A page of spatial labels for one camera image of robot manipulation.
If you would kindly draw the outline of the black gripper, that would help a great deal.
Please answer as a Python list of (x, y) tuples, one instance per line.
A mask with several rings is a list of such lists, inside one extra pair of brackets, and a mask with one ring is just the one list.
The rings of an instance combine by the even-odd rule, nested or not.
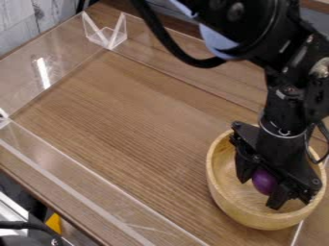
[(278, 210), (288, 200), (298, 199), (307, 205), (315, 197), (322, 182), (311, 165), (319, 164), (329, 156), (316, 158), (310, 151), (308, 142), (314, 128), (318, 128), (329, 142), (329, 130), (322, 121), (298, 134), (282, 132), (263, 121), (254, 126), (235, 121), (231, 124), (229, 143), (235, 148), (236, 178), (243, 184), (256, 169), (266, 170), (276, 179), (278, 186), (270, 193), (266, 206)]

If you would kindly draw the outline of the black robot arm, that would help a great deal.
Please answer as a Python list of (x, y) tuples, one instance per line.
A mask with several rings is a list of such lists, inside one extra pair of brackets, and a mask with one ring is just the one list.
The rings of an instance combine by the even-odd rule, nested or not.
[(264, 70), (266, 103), (255, 126), (233, 122), (236, 177), (252, 181), (279, 209), (308, 203), (322, 188), (308, 150), (314, 131), (329, 141), (329, 37), (300, 17), (299, 0), (169, 0), (196, 21), (207, 48)]

